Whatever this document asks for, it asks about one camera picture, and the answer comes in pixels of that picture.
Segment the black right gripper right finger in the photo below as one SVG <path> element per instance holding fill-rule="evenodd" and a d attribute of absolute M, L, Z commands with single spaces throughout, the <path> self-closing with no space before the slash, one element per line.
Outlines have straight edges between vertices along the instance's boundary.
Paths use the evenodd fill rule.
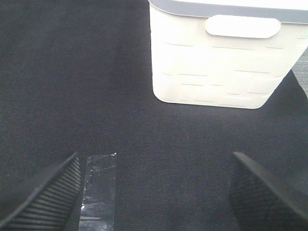
<path fill-rule="evenodd" d="M 229 163 L 229 202 L 242 231 L 306 231 L 308 196 L 247 155 Z"/>

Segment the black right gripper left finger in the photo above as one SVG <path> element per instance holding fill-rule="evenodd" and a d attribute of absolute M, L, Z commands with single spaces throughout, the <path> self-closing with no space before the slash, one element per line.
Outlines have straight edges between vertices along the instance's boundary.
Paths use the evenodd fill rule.
<path fill-rule="evenodd" d="M 0 229 L 62 231 L 80 189 L 80 162 L 73 153 L 1 194 Z"/>

